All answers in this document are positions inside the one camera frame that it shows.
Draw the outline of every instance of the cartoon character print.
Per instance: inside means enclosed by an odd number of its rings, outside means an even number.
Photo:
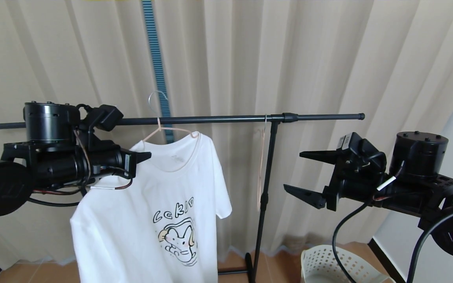
[[[176,224],[168,224],[158,234],[160,242],[166,242],[165,250],[173,254],[183,265],[193,266],[197,262],[197,245],[194,224],[187,217]]]

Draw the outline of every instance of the perforated basket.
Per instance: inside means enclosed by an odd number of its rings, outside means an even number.
[[[344,267],[358,283],[381,283],[390,278],[351,252],[337,248],[337,253]],[[305,283],[349,282],[338,266],[330,245],[320,245],[302,252],[302,278]]]

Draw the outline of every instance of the tile grout line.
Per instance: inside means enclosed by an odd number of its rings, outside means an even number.
[[[31,277],[29,278],[29,283],[31,283],[31,280],[33,279],[34,275],[36,275],[36,272],[38,272],[38,269],[43,264],[43,261],[45,261],[45,259],[41,260],[41,263],[38,265],[38,268],[34,271],[33,275],[31,275]]]
[[[270,273],[270,267],[268,266],[267,255],[266,255],[266,254],[263,254],[263,256],[264,256],[264,258],[265,258],[265,264],[267,265],[268,277],[270,278],[270,282],[273,283],[274,281],[272,280],[272,274]]]

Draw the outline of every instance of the horizontal bar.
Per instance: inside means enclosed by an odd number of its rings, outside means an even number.
[[[247,272],[248,272],[248,269],[221,270],[221,271],[218,271],[218,275],[241,274],[241,273],[247,273]]]
[[[160,118],[160,124],[204,124],[204,123],[239,123],[239,122],[295,122],[311,120],[363,120],[365,114],[317,114],[298,115],[292,113],[272,115],[241,115],[241,116],[191,116],[191,117],[164,117]],[[125,118],[118,125],[156,125],[157,118]],[[26,125],[20,123],[1,123],[0,129],[23,129]]]

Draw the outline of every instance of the blue strip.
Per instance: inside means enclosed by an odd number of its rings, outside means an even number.
[[[165,83],[164,67],[162,66],[162,54],[160,53],[160,43],[158,42],[157,26],[155,25],[155,16],[153,15],[153,6],[151,0],[142,0],[142,11],[144,13],[144,21],[146,22],[146,32],[148,33],[149,51],[153,60],[153,71],[157,81],[157,89],[165,93],[167,97],[167,87]],[[169,102],[165,99],[162,93],[158,94],[160,99],[160,110],[162,117],[170,117],[171,109]],[[174,135],[171,130],[165,130],[165,138],[167,143],[174,143]]]

